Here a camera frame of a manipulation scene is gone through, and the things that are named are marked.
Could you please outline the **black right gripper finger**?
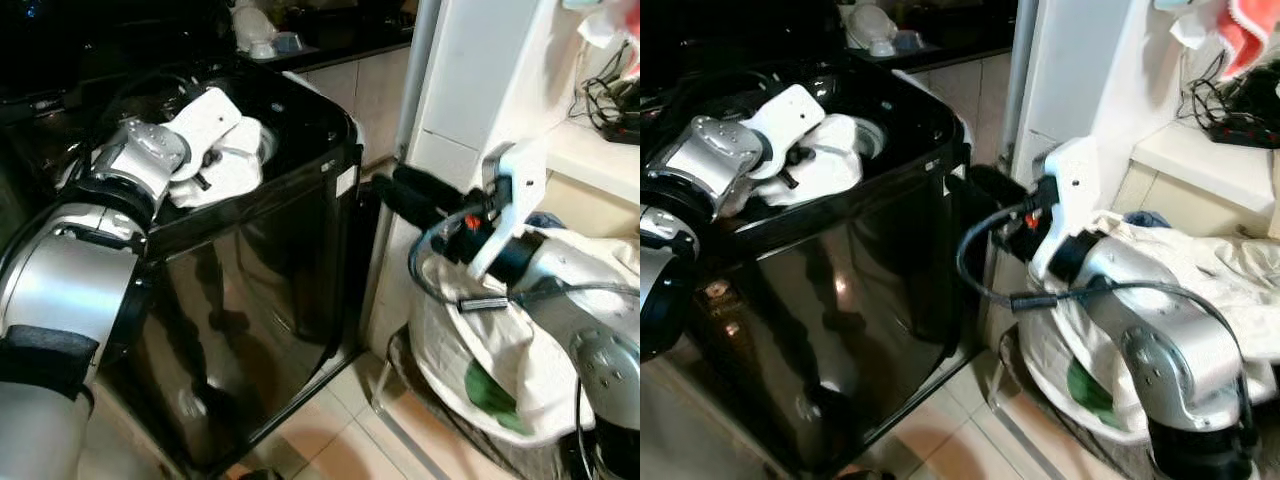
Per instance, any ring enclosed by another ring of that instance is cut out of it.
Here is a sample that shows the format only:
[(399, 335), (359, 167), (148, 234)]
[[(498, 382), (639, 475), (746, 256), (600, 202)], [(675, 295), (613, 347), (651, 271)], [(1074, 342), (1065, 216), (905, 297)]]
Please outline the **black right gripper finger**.
[(963, 182), (963, 216), (987, 218), (992, 212), (1005, 209), (1016, 202), (995, 202), (991, 197), (980, 192), (973, 184), (973, 175), (968, 175)]
[(973, 184), (995, 202), (1023, 202), (1029, 195), (1024, 186), (991, 165), (973, 166)]
[(431, 204), (465, 204), (467, 198), (466, 193), (435, 175), (404, 164), (393, 170), (393, 180)]
[(378, 197), (407, 223), (426, 230), (460, 207), (460, 192), (449, 186), (410, 186), (378, 182)]

